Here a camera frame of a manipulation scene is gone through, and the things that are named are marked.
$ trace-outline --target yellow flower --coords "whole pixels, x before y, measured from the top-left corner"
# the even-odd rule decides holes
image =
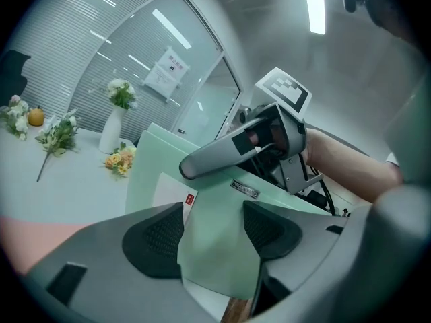
[[[117,166],[117,170],[119,171],[120,175],[125,175],[127,173],[127,168],[122,165]]]
[[[110,156],[110,160],[112,164],[115,165],[121,160],[121,156],[118,153],[114,153]]]
[[[114,165],[114,164],[112,164],[112,160],[110,159],[110,157],[106,158],[106,160],[105,160],[105,166],[107,168],[111,169],[112,165]]]

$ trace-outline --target white sleeve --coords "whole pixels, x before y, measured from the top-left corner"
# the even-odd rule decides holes
[[[388,155],[388,158],[386,159],[386,162],[390,162],[390,163],[395,164],[396,166],[398,166],[397,158],[395,158],[395,156],[393,155],[393,153],[390,153]]]

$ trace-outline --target machine label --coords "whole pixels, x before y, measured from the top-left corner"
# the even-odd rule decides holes
[[[237,180],[233,180],[232,183],[230,184],[230,186],[232,188],[235,188],[236,190],[239,190],[240,192],[242,192],[245,195],[249,195],[252,199],[257,199],[258,195],[260,194],[259,191],[250,188],[249,186],[246,186],[245,184],[237,181]]]
[[[193,204],[194,199],[195,199],[195,197],[192,194],[188,194],[187,199],[186,199],[186,204],[191,206]]]

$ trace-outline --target white flower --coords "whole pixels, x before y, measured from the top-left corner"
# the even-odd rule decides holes
[[[27,132],[27,119],[24,116],[19,117],[15,123],[16,130],[19,132]]]
[[[12,96],[12,98],[11,98],[11,102],[12,103],[17,103],[17,102],[19,102],[21,100],[21,98],[16,94],[16,95],[13,95]]]
[[[27,111],[28,110],[28,104],[25,100],[20,100],[19,105],[22,107],[23,111]]]
[[[75,109],[67,112],[66,114],[63,115],[62,120],[64,120],[64,119],[69,120],[70,116],[73,116],[77,111],[78,111],[78,109],[75,108]]]
[[[133,88],[133,86],[130,84],[130,83],[128,83],[129,84],[129,89],[127,90],[130,94],[133,94],[133,95],[135,95],[136,93],[135,93],[135,89]]]
[[[136,110],[137,109],[137,102],[131,102],[129,103],[130,109]]]
[[[112,89],[108,91],[108,97],[111,98],[112,96],[115,96],[117,94],[117,89]]]
[[[10,108],[10,110],[7,112],[7,114],[9,116],[14,116],[16,118],[18,118],[19,116],[21,116],[23,114],[23,110],[22,110],[22,106],[20,104],[12,106]]]
[[[55,115],[52,115],[49,120],[45,121],[43,128],[40,130],[39,134],[41,135],[48,134],[51,127],[53,127],[56,119],[57,117]]]
[[[76,126],[76,117],[71,116],[69,119],[69,122],[73,127]]]
[[[128,146],[128,147],[127,147],[127,150],[128,150],[130,153],[132,153],[132,155],[134,156],[134,155],[135,155],[135,152],[136,152],[136,147],[135,147],[135,146]]]
[[[106,87],[109,92],[123,88],[126,86],[127,81],[123,79],[114,79]]]

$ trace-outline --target black slot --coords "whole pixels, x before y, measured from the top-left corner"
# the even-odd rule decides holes
[[[79,264],[66,264],[48,285],[46,290],[55,299],[68,306],[87,268]]]
[[[292,292],[277,279],[270,277],[265,264],[261,265],[255,297],[251,306],[251,317],[255,317],[281,302]]]
[[[326,228],[327,231],[332,232],[334,234],[341,234],[344,230],[344,227],[331,225]]]

